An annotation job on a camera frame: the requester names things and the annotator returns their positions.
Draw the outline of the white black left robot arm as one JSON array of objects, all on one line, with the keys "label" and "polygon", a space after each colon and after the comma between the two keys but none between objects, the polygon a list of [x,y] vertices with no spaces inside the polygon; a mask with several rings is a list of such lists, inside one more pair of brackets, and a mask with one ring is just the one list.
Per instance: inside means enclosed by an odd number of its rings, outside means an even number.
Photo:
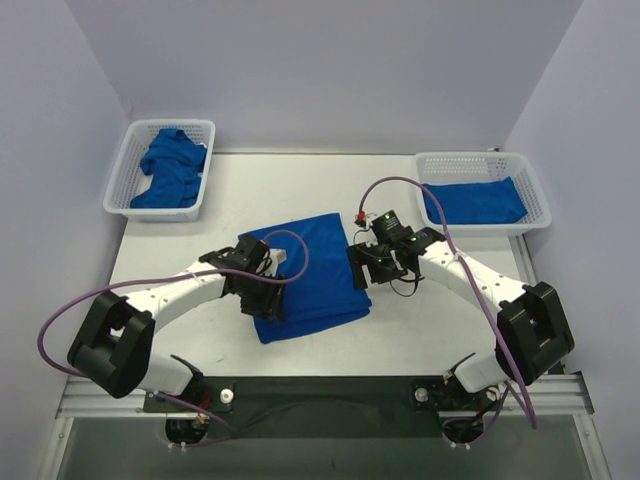
[{"label": "white black left robot arm", "polygon": [[68,362],[114,398],[135,389],[158,391],[191,403],[209,396],[203,374],[175,354],[153,350],[155,334],[190,310],[227,295],[242,313],[284,318],[285,251],[252,235],[237,245],[199,257],[170,282],[120,296],[111,290],[93,300],[67,354]]}]

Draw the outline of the blue towel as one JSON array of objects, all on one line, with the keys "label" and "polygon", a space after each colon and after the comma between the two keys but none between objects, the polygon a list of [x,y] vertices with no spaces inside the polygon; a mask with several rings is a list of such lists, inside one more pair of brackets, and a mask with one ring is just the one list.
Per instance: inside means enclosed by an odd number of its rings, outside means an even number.
[{"label": "blue towel", "polygon": [[448,225],[501,225],[513,224],[524,218],[528,211],[510,177],[492,182],[458,184],[425,184],[433,196],[423,193],[429,220],[441,223],[434,199],[444,213]]},{"label": "blue towel", "polygon": [[309,260],[301,278],[284,286],[284,320],[253,318],[261,343],[311,335],[370,313],[368,295],[354,287],[348,242],[338,213],[263,227],[250,234],[286,252],[287,260],[277,269],[280,275],[293,277],[304,260]]}]

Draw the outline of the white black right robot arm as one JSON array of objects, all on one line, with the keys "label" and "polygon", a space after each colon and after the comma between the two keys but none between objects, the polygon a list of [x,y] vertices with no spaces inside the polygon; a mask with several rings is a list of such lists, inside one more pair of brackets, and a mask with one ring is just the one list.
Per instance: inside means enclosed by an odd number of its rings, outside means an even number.
[{"label": "white black right robot arm", "polygon": [[555,288],[509,278],[453,250],[433,229],[405,227],[401,235],[349,246],[347,257],[358,290],[413,273],[412,283],[434,281],[488,316],[495,345],[463,357],[443,375],[444,382],[468,394],[509,380],[529,386],[575,348]]}]

